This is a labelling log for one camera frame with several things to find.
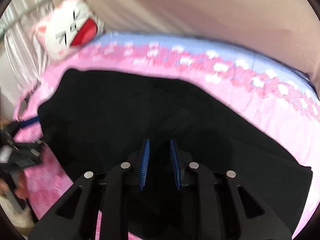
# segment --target white satin curtain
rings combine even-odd
[[[9,61],[9,64],[1,66],[0,87],[3,94],[8,92],[4,96],[14,105],[50,63],[30,29],[53,8],[51,0],[12,0],[0,19]]]

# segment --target black fabric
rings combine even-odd
[[[234,170],[293,232],[312,171],[273,139],[200,88],[180,80],[68,70],[39,108],[49,143],[72,180],[108,171],[150,139],[147,184],[157,187],[169,159],[169,140],[212,171]]]

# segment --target triangular cutout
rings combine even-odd
[[[248,219],[255,218],[264,214],[264,210],[253,199],[253,197],[245,190],[244,187],[239,186],[238,192],[244,207],[245,216]]]
[[[77,188],[70,198],[63,203],[63,205],[57,210],[56,214],[66,219],[73,219],[75,217],[76,208],[82,193],[81,188]]]

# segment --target red open mouth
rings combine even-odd
[[[98,27],[96,23],[91,18],[87,19],[73,39],[71,46],[78,46],[87,43],[97,35],[97,31]]]

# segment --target black cloth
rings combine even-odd
[[[147,184],[156,187],[169,140],[212,171],[234,170],[293,232],[312,171],[276,141],[200,88],[181,81],[110,71],[69,69],[38,114],[43,131],[57,125],[51,150],[74,181],[109,171],[150,139]]]

